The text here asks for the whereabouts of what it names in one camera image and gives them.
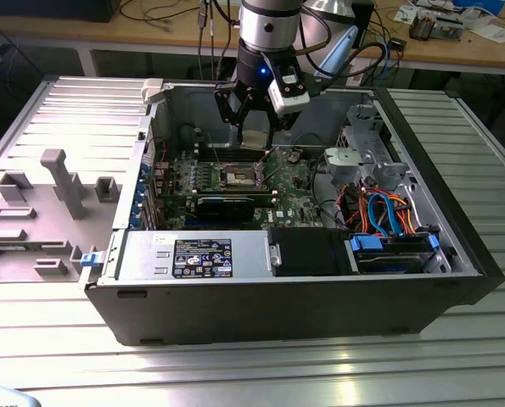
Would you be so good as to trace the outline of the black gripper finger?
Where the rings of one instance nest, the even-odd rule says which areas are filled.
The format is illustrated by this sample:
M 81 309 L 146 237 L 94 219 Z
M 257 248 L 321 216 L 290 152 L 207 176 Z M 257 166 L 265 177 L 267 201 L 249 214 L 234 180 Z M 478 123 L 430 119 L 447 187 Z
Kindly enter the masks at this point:
M 272 141 L 274 138 L 274 134 L 277 131 L 289 130 L 293 124 L 295 123 L 295 113 L 286 114 L 282 117 L 277 116 L 274 111 L 269 111 L 267 113 L 267 118 L 269 121 L 269 130 L 267 135 L 267 147 L 272 146 Z
M 237 129 L 236 141 L 243 141 L 244 121 L 253 104 L 253 89 L 242 82 L 217 83 L 214 97 L 224 123 Z

